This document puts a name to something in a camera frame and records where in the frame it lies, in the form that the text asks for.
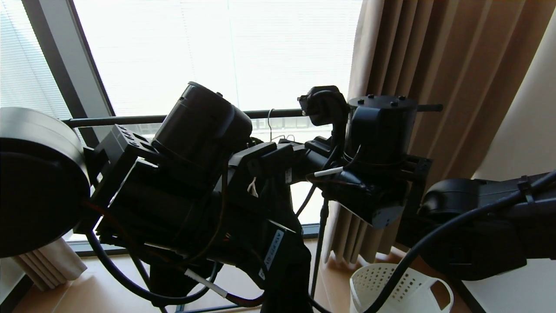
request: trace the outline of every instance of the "robotic arm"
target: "robotic arm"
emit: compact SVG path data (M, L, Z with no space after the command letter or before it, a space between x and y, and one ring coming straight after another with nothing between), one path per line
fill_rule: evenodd
M548 244L556 238L554 175L445 180L421 205L432 161L407 148L417 112L440 105L372 95L346 103L335 86L314 87L298 100L313 124L333 125L331 138L262 143L250 138L245 113L193 82L152 141L114 125L94 149L81 148L70 128L47 115L1 108L0 257L73 228L121 284L155 306L189 303L210 288L240 306L263 304L263 312L311 312L311 254L290 194L290 185L306 180L322 190L325 205L338 201L373 227L401 216L397 240L413 247L406 262L420 253L459 279L556 257ZM504 210L496 210L498 202ZM487 203L496 204L490 213L481 211ZM5 240L22 225L28 230L20 242ZM95 226L100 242L151 265L149 291L114 266ZM431 237L434 246L423 244ZM243 270L264 294L242 299L214 285L222 264ZM370 311L388 297L395 276ZM186 296L199 282L207 287Z

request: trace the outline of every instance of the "white plastic basket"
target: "white plastic basket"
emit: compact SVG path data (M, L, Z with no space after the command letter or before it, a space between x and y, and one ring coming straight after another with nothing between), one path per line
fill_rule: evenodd
M350 279L351 313L363 313L378 297L380 291L396 269L396 264L376 263L358 269ZM441 309L430 290L435 282L444 284L450 293L450 304ZM454 294L448 284L416 270L408 269L386 301L380 313L435 313L450 312Z

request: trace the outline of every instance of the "window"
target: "window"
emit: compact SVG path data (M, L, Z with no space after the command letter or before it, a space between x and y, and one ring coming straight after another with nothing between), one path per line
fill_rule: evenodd
M74 0L116 115L167 114L189 81L241 110L297 109L316 85L348 90L362 0ZM270 139L266 119L253 136ZM309 118L270 119L273 139L330 136ZM152 136L160 125L134 125ZM297 209L309 183L292 186ZM300 216L318 223L316 192Z
M59 119L70 111L46 63L20 0L2 0L1 106L22 106Z

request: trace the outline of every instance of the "curtain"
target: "curtain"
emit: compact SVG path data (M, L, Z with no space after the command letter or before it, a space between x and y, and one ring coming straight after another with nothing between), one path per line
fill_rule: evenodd
M12 259L41 291L76 280L87 269L63 238Z
M554 1L365 1L356 29L348 98L405 95L444 105L419 113L409 153L433 159L428 187L470 178L521 85ZM372 262L389 253L399 220L374 229L331 204L324 259Z

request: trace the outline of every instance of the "beige curtain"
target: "beige curtain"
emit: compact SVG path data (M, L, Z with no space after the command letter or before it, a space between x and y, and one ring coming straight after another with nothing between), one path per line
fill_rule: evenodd
M87 269L63 238L12 259L41 291L76 280Z
M555 1L367 0L356 30L348 98L406 95L444 104L419 114L409 153L433 159L428 185L470 178L523 81ZM398 223L373 229L331 204L324 258L372 262Z

